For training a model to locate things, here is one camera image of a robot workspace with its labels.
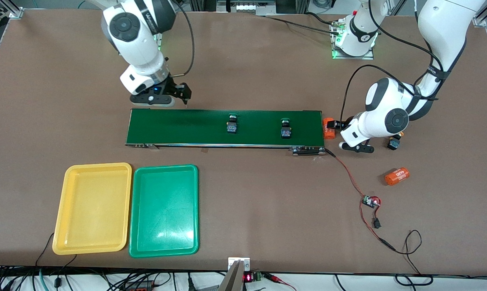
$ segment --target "red wire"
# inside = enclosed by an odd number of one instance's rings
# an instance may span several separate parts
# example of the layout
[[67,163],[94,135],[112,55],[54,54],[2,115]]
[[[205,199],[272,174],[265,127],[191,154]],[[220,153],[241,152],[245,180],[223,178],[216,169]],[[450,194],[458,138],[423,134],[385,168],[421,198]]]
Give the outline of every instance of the red wire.
[[[341,163],[341,165],[346,169],[347,171],[347,175],[349,176],[349,180],[351,180],[351,183],[353,184],[353,187],[356,189],[356,191],[362,196],[362,199],[365,197],[365,195],[362,193],[362,190],[360,190],[360,188],[358,187],[358,184],[356,183],[356,181],[354,180],[354,177],[353,175],[351,174],[351,171],[347,168],[347,166],[341,161],[341,159],[339,159],[339,157],[335,157],[336,160],[339,161],[339,163]],[[380,205],[376,208],[375,210],[375,217],[376,217],[376,212],[378,211],[378,208],[380,208],[381,204],[382,204],[382,201],[374,196],[374,198],[377,198],[378,199],[378,202],[380,203]],[[365,221],[365,218],[364,218],[364,213],[362,212],[362,200],[360,200],[360,206],[359,206],[359,209],[360,209],[360,218],[362,219],[363,223],[365,224],[365,226],[367,227],[367,229],[379,240],[380,237],[378,236],[378,234],[376,234],[376,232],[373,230],[373,228],[369,225],[369,223],[367,223],[367,221]]]
[[292,288],[292,289],[294,289],[295,291],[297,291],[297,289],[295,289],[295,287],[293,287],[292,285],[290,285],[290,284],[288,284],[288,283],[285,283],[283,280],[281,280],[279,283],[280,283],[280,284],[283,284],[283,285],[287,285],[287,286],[289,286],[290,288]]
[[354,180],[354,177],[353,175],[351,175],[351,171],[349,171],[349,169],[347,168],[346,164],[344,164],[341,159],[339,159],[339,157],[335,157],[339,163],[341,163],[341,165],[344,167],[344,169],[346,169],[347,171],[347,175],[349,176],[349,180],[351,180],[351,184],[353,184],[353,187],[356,189],[356,191],[358,193],[360,193],[360,195],[362,196],[362,198],[365,196],[363,193],[362,193],[362,190],[360,190],[360,188],[358,187],[358,184],[356,183],[356,181]]

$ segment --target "connector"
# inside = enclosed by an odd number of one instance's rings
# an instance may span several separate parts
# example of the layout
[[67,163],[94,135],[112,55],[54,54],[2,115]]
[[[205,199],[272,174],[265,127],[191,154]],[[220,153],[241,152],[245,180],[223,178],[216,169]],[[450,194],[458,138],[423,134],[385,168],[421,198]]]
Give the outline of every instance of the connector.
[[274,275],[272,275],[270,273],[263,273],[263,272],[261,272],[261,274],[263,275],[263,278],[268,279],[268,280],[271,280],[274,283],[279,283],[280,280],[281,280],[280,278],[278,278],[278,277],[276,277],[276,276],[274,276]]
[[193,284],[193,279],[191,277],[188,278],[188,291],[197,291],[195,288],[195,284]]
[[60,279],[59,277],[57,277],[57,278],[55,279],[55,283],[53,284],[53,286],[54,286],[55,288],[58,288],[58,287],[62,286],[62,279]]
[[373,219],[373,227],[377,229],[382,227],[382,225],[380,224],[380,220],[378,218]]

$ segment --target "yellow tray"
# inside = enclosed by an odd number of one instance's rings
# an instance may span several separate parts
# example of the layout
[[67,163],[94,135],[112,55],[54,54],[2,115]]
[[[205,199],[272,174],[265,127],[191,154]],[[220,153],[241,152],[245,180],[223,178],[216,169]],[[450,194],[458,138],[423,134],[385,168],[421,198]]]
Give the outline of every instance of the yellow tray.
[[125,162],[80,164],[65,172],[53,252],[116,252],[126,244],[132,168]]

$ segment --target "orange cylinder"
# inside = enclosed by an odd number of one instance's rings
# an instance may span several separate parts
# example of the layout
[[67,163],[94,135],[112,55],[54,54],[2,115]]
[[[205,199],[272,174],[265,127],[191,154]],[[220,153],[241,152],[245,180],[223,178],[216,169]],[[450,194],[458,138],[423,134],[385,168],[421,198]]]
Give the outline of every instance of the orange cylinder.
[[385,181],[390,186],[400,183],[400,181],[410,177],[410,173],[406,168],[399,168],[391,173],[385,175]]

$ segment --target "black cable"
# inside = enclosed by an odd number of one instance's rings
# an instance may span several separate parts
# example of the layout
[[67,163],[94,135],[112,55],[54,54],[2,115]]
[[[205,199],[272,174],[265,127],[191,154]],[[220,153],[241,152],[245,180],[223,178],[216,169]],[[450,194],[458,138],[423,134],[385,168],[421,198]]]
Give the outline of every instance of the black cable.
[[175,291],[177,291],[177,284],[175,283],[175,273],[173,274],[173,287],[175,288]]
[[166,280],[164,283],[161,283],[161,284],[156,284],[155,287],[159,287],[159,286],[163,286],[164,284],[170,282],[171,280],[171,274],[168,273],[168,280]]
[[407,44],[409,46],[412,46],[414,48],[417,48],[421,51],[424,51],[426,52],[427,54],[429,54],[431,57],[433,57],[436,61],[437,61],[437,64],[439,64],[439,69],[441,71],[443,71],[443,64],[441,64],[441,61],[438,59],[438,57],[436,57],[436,55],[434,55],[434,53],[430,52],[429,50],[427,50],[426,48],[423,48],[422,46],[419,46],[417,44],[413,44],[409,41],[406,41],[406,40],[403,40],[401,38],[397,38],[395,37],[394,35],[391,35],[390,33],[388,33],[387,31],[385,31],[383,28],[380,27],[380,24],[378,24],[378,22],[376,22],[376,20],[374,19],[374,16],[373,16],[373,12],[371,11],[371,0],[369,0],[368,2],[368,5],[369,5],[369,16],[371,17],[371,20],[373,21],[374,25],[383,33],[385,33],[387,36],[391,37],[392,39],[394,40],[397,40],[397,41],[400,41],[404,44]]
[[186,21],[188,22],[188,26],[190,27],[190,34],[191,34],[191,63],[189,68],[182,74],[177,74],[173,75],[173,77],[183,77],[186,76],[190,71],[191,68],[193,67],[193,63],[195,63],[195,37],[193,36],[193,26],[191,26],[190,18],[188,17],[188,14],[186,11],[184,11],[184,8],[182,8],[176,0],[173,0],[178,6],[179,9],[182,11],[182,14],[184,14],[184,17],[186,17]]
[[74,291],[73,286],[71,286],[71,283],[69,282],[69,279],[67,278],[67,274],[64,274],[64,276],[65,276],[65,280],[67,281],[67,286],[69,287],[69,290]]
[[[346,171],[348,172],[349,179],[352,181],[352,184],[353,184],[354,188],[356,189],[356,191],[357,191],[358,193],[360,193],[360,194],[362,195],[362,197],[364,197],[364,195],[362,194],[361,190],[360,190],[360,189],[358,189],[358,186],[357,186],[357,185],[356,185],[356,183],[354,182],[354,178],[352,177],[352,174],[350,173],[350,171],[348,170],[348,168],[345,166],[345,164],[344,164],[344,163],[343,163],[343,162],[342,162],[342,161],[341,161],[341,160],[340,160],[340,159],[339,159],[339,158],[338,158],[338,157],[337,157],[337,156],[336,156],[334,153],[332,153],[332,151],[330,151],[329,149],[326,149],[326,148],[324,148],[324,150],[326,151],[326,153],[328,153],[330,156],[332,156],[332,157],[334,157],[335,159],[337,159],[337,160],[338,160],[338,161],[339,161],[339,162],[342,164],[342,166],[343,166],[343,167],[346,169]],[[398,250],[397,250],[395,247],[393,247],[393,246],[392,246],[390,243],[388,243],[386,240],[384,240],[384,239],[380,238],[380,236],[378,236],[378,234],[376,234],[376,232],[373,230],[373,228],[371,228],[371,227],[370,227],[370,226],[367,224],[367,222],[364,220],[364,217],[363,217],[363,215],[362,215],[362,208],[360,208],[360,216],[361,216],[361,218],[362,218],[362,221],[364,221],[365,225],[367,226],[367,228],[368,228],[368,229],[369,229],[369,230],[370,230],[370,231],[371,231],[371,232],[374,234],[374,236],[375,236],[375,237],[376,237],[378,240],[380,240],[380,242],[381,242],[383,245],[385,245],[386,247],[388,247],[390,250],[392,250],[393,252],[395,252],[395,253],[397,253],[397,254],[401,254],[401,255],[405,255],[405,256],[407,256],[407,259],[408,259],[408,261],[409,261],[409,263],[410,263],[410,267],[412,267],[412,269],[414,269],[414,271],[416,271],[416,272],[417,272],[417,274],[419,274],[419,275],[423,276],[423,275],[421,274],[421,272],[419,272],[419,269],[417,269],[417,267],[414,265],[414,263],[412,262],[412,260],[410,259],[410,256],[409,256],[409,255],[411,255],[411,254],[415,253],[415,252],[416,252],[416,251],[419,249],[419,247],[421,247],[421,245],[423,244],[423,239],[422,239],[422,237],[421,237],[421,233],[419,233],[419,231],[418,231],[418,230],[410,230],[410,231],[409,231],[409,233],[408,233],[408,234],[407,234],[407,236],[405,237],[405,241],[404,241],[404,244],[403,244],[403,247],[404,247],[404,249],[405,249],[406,251],[405,251],[405,252],[400,252],[400,251],[398,251]],[[410,236],[411,236],[411,235],[412,235],[414,232],[415,232],[415,233],[417,233],[417,235],[419,236],[419,244],[418,244],[418,245],[417,245],[417,246],[414,248],[414,250],[409,251],[409,250],[408,250],[408,239],[409,239],[409,237],[410,237]],[[434,279],[432,278],[432,276],[430,276],[430,283],[428,283],[428,285],[432,284],[432,282],[434,282]]]
[[342,289],[342,291],[346,291],[346,290],[344,289],[344,287],[342,286],[342,284],[341,284],[341,282],[340,282],[340,280],[339,280],[339,276],[338,276],[337,274],[335,274],[335,279],[337,279],[337,283],[339,284],[339,287]]
[[76,257],[77,257],[77,256],[78,256],[78,255],[73,256],[73,258],[72,258],[72,259],[71,259],[71,260],[70,260],[70,261],[69,261],[67,264],[65,264],[65,265],[62,267],[62,269],[60,269],[60,270],[58,271],[58,273],[57,273],[57,279],[59,279],[59,280],[60,280],[60,272],[61,272],[61,271],[62,271],[62,270],[65,268],[65,267],[67,267],[69,264],[73,263],[73,261],[76,259]]
[[26,278],[27,278],[27,274],[24,277],[22,277],[22,280],[20,280],[19,285],[16,287],[16,289],[14,291],[20,290],[20,287],[22,286],[22,283],[24,283],[24,280],[26,280]]
[[466,278],[466,279],[487,278],[487,276],[468,276],[468,275],[456,275],[456,276]]
[[284,22],[284,23],[287,23],[287,24],[292,24],[292,25],[295,25],[295,26],[298,26],[298,27],[302,27],[302,28],[307,28],[307,29],[313,30],[313,31],[319,31],[319,32],[329,33],[329,34],[334,34],[334,35],[338,35],[339,34],[338,32],[321,30],[319,28],[315,28],[315,27],[311,27],[311,26],[306,26],[306,25],[298,24],[298,23],[295,23],[295,22],[291,22],[291,21],[283,20],[283,19],[279,19],[279,18],[273,18],[273,17],[265,17],[265,18],[277,20],[277,21]]
[[[398,278],[399,276],[401,277],[404,277],[409,283],[402,283],[400,281],[400,279]],[[430,278],[430,281],[426,282],[426,283],[414,283],[412,282],[412,280],[410,280],[410,278],[405,275],[405,274],[396,274],[394,275],[394,279],[396,280],[396,283],[402,285],[402,286],[405,286],[405,287],[412,287],[413,291],[417,291],[415,289],[416,286],[429,286],[430,284],[434,283],[434,277],[433,276],[426,276],[426,278]]]
[[46,243],[46,246],[44,247],[44,250],[42,250],[42,252],[40,253],[40,255],[38,256],[37,260],[35,261],[35,267],[38,267],[38,260],[40,260],[40,258],[42,258],[42,255],[44,254],[44,252],[46,252],[47,248],[48,248],[48,245],[49,245],[49,241],[51,241],[51,238],[53,237],[55,233],[53,232],[49,238],[48,238],[48,241]]
[[347,99],[347,92],[349,91],[349,86],[351,85],[351,81],[353,80],[354,76],[358,73],[358,71],[360,71],[362,68],[366,68],[366,67],[371,67],[371,68],[375,68],[377,70],[380,70],[382,71],[384,74],[386,74],[387,76],[395,79],[395,81],[397,81],[397,83],[402,87],[404,88],[407,92],[409,92],[409,94],[411,94],[412,96],[414,96],[414,92],[412,92],[411,90],[409,90],[409,88],[407,88],[398,78],[396,78],[395,76],[393,76],[393,74],[387,72],[386,70],[378,67],[378,66],[375,66],[375,65],[362,65],[360,67],[358,67],[358,69],[356,69],[353,74],[351,75],[351,77],[349,78],[349,81],[347,82],[347,86],[346,86],[346,91],[344,93],[344,99],[342,101],[342,109],[341,109],[341,117],[340,117],[340,122],[341,122],[341,129],[342,128],[342,116],[344,114],[344,107],[346,106],[346,99]]
[[37,289],[35,288],[35,269],[33,269],[33,271],[31,272],[31,284],[33,286],[33,291],[37,291]]
[[322,22],[324,24],[328,24],[328,25],[331,25],[333,22],[336,22],[337,20],[332,20],[332,21],[326,21],[326,20],[323,20],[321,17],[319,17],[319,15],[316,15],[315,13],[313,12],[306,12],[304,13],[306,15],[311,15],[313,17],[315,17],[317,20],[319,20],[319,22]]

